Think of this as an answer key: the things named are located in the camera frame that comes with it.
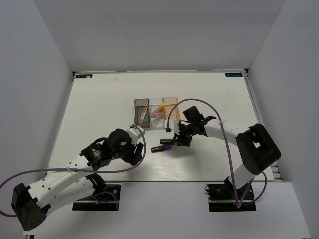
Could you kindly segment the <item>black green-capped highlighter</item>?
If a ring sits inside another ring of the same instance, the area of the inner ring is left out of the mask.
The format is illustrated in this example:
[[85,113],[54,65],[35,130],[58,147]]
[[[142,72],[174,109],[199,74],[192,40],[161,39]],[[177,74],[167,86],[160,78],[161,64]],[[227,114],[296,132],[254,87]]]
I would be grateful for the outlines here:
[[180,143],[175,139],[161,139],[160,140],[161,145],[176,145],[180,146]]

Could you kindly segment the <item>black purple-capped highlighter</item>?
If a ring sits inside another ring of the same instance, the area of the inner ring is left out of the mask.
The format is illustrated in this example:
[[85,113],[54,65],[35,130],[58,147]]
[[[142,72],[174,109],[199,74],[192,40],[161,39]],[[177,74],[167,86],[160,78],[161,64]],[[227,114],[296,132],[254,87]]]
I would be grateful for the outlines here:
[[172,150],[171,145],[162,145],[162,146],[152,147],[151,153],[159,153],[159,152],[165,152],[170,150]]

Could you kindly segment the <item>grey orange-capped highlighter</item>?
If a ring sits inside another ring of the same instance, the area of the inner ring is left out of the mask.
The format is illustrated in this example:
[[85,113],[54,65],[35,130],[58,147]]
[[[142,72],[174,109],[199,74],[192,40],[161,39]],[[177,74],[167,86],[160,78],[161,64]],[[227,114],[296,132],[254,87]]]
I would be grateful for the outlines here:
[[163,112],[164,110],[165,110],[165,104],[162,103],[151,112],[151,117],[154,118],[157,113]]

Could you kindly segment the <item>pink yellow-capped highlighter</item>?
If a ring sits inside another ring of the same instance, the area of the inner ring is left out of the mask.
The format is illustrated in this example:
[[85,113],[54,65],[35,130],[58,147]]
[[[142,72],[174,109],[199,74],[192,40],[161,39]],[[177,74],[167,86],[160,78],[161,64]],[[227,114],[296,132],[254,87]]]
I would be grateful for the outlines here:
[[163,114],[163,112],[157,113],[156,116],[155,116],[154,118],[152,118],[152,122],[157,122],[157,121],[159,121],[160,118],[161,118],[161,116],[162,116],[162,114]]

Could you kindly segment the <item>yellow thin highlighter pen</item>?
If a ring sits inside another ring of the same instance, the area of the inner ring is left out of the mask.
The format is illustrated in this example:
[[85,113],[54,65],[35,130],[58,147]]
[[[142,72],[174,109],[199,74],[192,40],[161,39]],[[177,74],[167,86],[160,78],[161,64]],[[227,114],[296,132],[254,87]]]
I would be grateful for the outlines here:
[[144,106],[143,109],[142,109],[142,112],[141,112],[141,115],[140,115],[140,118],[139,118],[138,123],[141,123],[141,119],[142,119],[142,115],[143,115],[143,111],[144,111],[145,107],[146,107],[146,106]]

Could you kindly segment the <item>pink thin highlighter pen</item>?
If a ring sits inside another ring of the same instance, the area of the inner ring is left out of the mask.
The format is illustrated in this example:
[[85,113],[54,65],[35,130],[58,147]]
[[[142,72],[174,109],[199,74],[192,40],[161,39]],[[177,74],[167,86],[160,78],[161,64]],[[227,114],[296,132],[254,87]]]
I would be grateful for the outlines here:
[[144,122],[144,119],[145,119],[145,116],[146,116],[146,113],[148,111],[148,106],[145,107],[144,111],[143,111],[143,115],[142,115],[142,119],[141,119],[141,123]]

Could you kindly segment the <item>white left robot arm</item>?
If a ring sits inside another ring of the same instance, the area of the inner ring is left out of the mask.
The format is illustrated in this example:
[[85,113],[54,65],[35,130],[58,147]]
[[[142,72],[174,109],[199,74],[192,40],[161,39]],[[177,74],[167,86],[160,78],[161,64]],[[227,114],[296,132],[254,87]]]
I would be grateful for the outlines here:
[[95,140],[62,169],[35,183],[15,186],[11,206],[24,231],[45,221],[55,210],[80,199],[99,199],[107,193],[101,168],[121,159],[136,167],[143,159],[145,131],[139,126],[116,129]]

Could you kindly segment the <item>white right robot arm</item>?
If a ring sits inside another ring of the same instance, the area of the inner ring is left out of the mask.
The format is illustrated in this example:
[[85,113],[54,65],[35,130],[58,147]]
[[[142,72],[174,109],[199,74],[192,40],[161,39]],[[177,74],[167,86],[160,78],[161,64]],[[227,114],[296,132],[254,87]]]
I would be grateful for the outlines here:
[[239,150],[242,163],[224,180],[226,195],[232,199],[243,193],[243,188],[281,158],[281,152],[261,124],[243,127],[224,123],[216,116],[205,117],[196,106],[185,110],[186,123],[165,121],[167,131],[174,132],[174,144],[190,146],[196,135],[224,140]]

